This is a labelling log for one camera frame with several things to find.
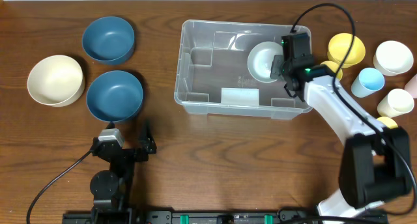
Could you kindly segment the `grey plastic bowl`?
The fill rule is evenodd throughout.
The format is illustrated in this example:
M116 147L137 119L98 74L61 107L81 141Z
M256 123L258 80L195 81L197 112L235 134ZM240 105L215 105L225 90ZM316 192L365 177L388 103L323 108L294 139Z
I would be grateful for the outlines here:
M248 55L248 71L261 83L273 83L270 78L272 62L275 55L282 55L283 48L275 42L262 42L256 45Z

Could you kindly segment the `yellow plastic bowl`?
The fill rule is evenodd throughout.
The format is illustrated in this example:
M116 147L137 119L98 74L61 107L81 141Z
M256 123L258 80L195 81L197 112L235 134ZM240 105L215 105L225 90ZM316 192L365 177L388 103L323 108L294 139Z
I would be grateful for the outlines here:
M351 40L352 34L349 33L339 33L334 35L328 43L327 55L329 60L340 64L345 57L349 46L351 45ZM362 62L365 54L366 48L364 43L357 36L355 36L351 51L343 63L342 68L349 68Z

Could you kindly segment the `white plastic bowl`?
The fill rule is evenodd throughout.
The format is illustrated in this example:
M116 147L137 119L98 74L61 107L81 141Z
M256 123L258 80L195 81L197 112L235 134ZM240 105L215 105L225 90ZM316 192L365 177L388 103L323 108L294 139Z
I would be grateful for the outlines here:
M412 68L414 57L411 50L403 43L388 40L377 47L373 64L383 75L396 76Z

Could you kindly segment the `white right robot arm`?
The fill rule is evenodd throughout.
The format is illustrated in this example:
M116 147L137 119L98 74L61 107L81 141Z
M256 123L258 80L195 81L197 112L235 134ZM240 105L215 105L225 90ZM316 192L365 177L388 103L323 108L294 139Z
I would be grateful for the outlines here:
M339 188L317 205L321 217L356 217L416 189L409 136L389 129L361 108L327 65L316 64L307 33L281 38L283 53L272 62L272 79L285 82L291 98L314 108L343 143Z

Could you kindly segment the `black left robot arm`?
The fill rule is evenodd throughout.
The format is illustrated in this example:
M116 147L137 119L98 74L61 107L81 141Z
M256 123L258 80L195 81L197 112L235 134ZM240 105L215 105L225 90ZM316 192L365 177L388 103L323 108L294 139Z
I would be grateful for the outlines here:
M93 139L92 155L108 162L109 169L91 179L92 223L137 223L136 211L129 205L135 165L148 161L157 151L149 121L144 123L138 141L139 148L123 149L124 137L112 122Z

